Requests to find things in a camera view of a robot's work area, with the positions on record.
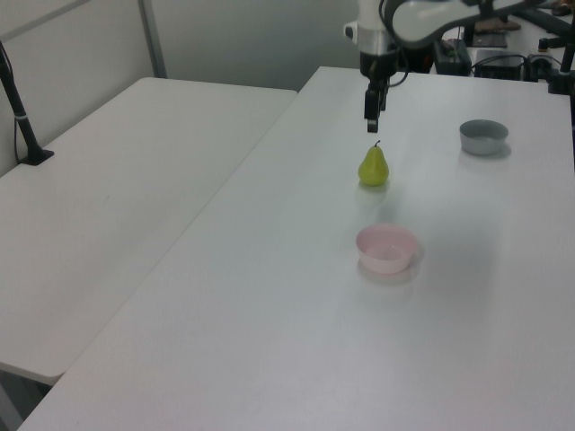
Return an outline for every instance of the cable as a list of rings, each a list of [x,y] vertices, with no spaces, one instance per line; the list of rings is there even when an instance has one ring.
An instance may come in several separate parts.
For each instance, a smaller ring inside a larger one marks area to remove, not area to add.
[[[8,64],[8,68],[10,69],[10,75],[14,76],[14,73],[12,71],[12,63],[10,63],[10,58],[8,57],[8,54],[6,53],[6,50],[4,49],[4,45],[2,44],[1,40],[0,40],[0,51],[2,51],[2,56],[6,60],[6,63]]]
[[[384,19],[384,0],[380,0],[378,12],[379,12],[379,19],[381,20],[382,24],[384,25],[385,29],[390,34],[390,36],[392,38],[394,38],[395,44],[397,45],[397,48],[399,49],[399,52],[402,55],[403,63],[405,63],[405,72],[403,72],[403,78],[398,83],[389,85],[389,88],[393,88],[393,87],[397,87],[398,85],[401,85],[405,82],[405,80],[407,79],[407,75],[410,73],[410,65],[407,61],[407,55],[405,54],[405,50],[397,41],[397,38],[395,37],[394,31],[387,25],[387,22],[385,22],[385,19]]]
[[[455,63],[455,61],[459,61],[459,38],[461,37],[461,26],[457,27],[457,39],[456,39],[456,45],[454,46],[455,50],[455,55],[452,58],[452,63]]]
[[[546,56],[545,54],[531,54],[530,56],[527,56],[527,58],[531,59],[531,58],[549,58],[551,60],[553,60],[555,63],[557,63],[559,66],[561,65],[561,61],[559,61],[557,58],[551,57],[551,56]]]
[[[2,41],[0,41],[0,52],[2,52],[2,56],[4,57],[4,60],[6,61],[6,64],[8,65],[8,69],[10,70],[10,75],[12,76],[12,78],[14,77],[14,72],[12,69],[12,63],[10,62],[10,58],[8,57],[8,53],[6,53],[6,50],[4,49],[4,45],[2,44]],[[14,118],[14,156],[16,157],[16,163],[20,164],[20,158],[18,157],[18,121],[16,120],[16,118]]]
[[[16,156],[16,163],[20,164],[20,159],[18,158],[18,147],[16,146],[18,139],[18,121],[14,119],[14,155]]]
[[[523,58],[523,63],[521,65],[519,65],[518,67],[526,67],[526,63],[528,62],[527,57],[522,56],[521,54],[507,54],[507,55],[501,55],[501,56],[488,57],[488,58],[484,58],[483,60],[478,61],[473,66],[471,66],[471,73],[473,74],[473,76],[475,76],[474,69],[477,66],[486,65],[487,63],[491,63],[493,61],[502,60],[503,58],[513,58],[513,57]]]
[[[491,63],[492,61],[502,60],[503,58],[513,58],[513,57],[523,58],[523,61],[527,60],[527,57],[522,56],[521,54],[506,54],[506,55],[501,55],[501,56],[493,56],[493,57],[484,58],[483,60],[480,60],[477,63],[475,63],[473,66],[471,66],[471,68],[473,70],[477,66],[482,66],[482,65],[485,65],[487,63]]]

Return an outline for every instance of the pear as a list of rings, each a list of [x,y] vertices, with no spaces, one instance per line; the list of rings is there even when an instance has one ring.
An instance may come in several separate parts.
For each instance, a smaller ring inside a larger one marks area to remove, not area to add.
[[[384,152],[377,146],[381,141],[377,141],[369,148],[366,158],[358,169],[359,180],[366,186],[381,186],[387,181],[389,168],[384,158]]]

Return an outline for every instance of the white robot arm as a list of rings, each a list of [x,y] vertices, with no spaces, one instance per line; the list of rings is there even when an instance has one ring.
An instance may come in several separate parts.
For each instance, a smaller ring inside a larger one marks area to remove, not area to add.
[[[367,130],[377,132],[385,110],[389,78],[395,74],[400,48],[422,48],[456,26],[514,13],[541,0],[358,0],[356,22],[344,26],[358,44],[366,91]]]

